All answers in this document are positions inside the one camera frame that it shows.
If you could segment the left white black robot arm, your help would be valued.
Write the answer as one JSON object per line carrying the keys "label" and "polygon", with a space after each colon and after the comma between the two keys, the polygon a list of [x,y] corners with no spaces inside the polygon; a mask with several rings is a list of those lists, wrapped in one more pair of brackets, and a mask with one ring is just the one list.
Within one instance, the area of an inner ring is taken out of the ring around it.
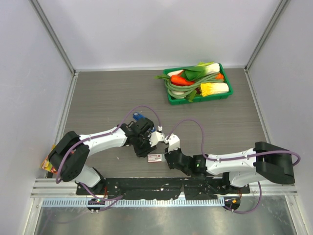
{"label": "left white black robot arm", "polygon": [[88,157],[114,147],[132,146],[138,157],[147,157],[164,140],[161,127],[148,118],[121,124],[108,131],[90,135],[66,133],[47,159],[56,169],[58,179],[75,181],[93,195],[104,192],[106,181],[94,167],[86,165]]}

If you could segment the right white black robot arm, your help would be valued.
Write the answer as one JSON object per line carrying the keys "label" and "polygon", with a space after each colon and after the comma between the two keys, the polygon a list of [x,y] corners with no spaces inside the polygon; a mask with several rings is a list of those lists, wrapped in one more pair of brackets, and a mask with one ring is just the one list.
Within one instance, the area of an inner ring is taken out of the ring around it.
{"label": "right white black robot arm", "polygon": [[165,160],[170,169],[199,178],[221,174],[221,188],[226,193],[263,180],[279,185],[294,184],[292,155],[287,149],[262,141],[254,148],[222,155],[188,156],[179,147],[165,149]]}

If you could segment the blue stapler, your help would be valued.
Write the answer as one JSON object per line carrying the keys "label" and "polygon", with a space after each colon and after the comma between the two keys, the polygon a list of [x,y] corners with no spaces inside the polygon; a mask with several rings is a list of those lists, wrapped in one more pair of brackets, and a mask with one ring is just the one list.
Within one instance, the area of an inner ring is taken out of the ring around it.
{"label": "blue stapler", "polygon": [[[145,116],[142,115],[141,113],[138,113],[138,112],[134,112],[134,113],[133,113],[133,119],[134,119],[134,120],[138,121],[138,120],[141,119],[141,118],[145,118]],[[155,127],[153,127],[153,128],[150,129],[151,132],[154,132],[155,130],[156,130]]]}

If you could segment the red white staple box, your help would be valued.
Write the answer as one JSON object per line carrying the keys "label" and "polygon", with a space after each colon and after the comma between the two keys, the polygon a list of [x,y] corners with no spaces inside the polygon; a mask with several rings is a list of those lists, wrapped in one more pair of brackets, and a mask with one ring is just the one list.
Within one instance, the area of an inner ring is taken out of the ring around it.
{"label": "red white staple box", "polygon": [[160,163],[166,161],[163,154],[148,154],[147,160],[148,163]]}

